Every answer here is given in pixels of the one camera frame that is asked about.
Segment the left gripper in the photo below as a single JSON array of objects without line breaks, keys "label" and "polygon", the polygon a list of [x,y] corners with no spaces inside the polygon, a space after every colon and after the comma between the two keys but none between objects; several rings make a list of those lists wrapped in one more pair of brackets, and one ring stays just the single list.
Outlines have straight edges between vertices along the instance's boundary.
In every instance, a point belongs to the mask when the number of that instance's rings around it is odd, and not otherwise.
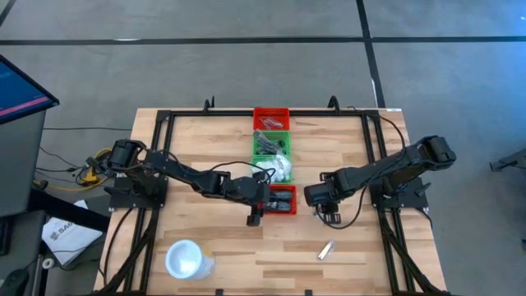
[{"label": "left gripper", "polygon": [[269,201],[276,200],[276,195],[270,192],[270,185],[252,177],[226,180],[224,198],[247,206],[258,206],[262,203],[265,203],[265,206],[276,206],[276,201]]}]

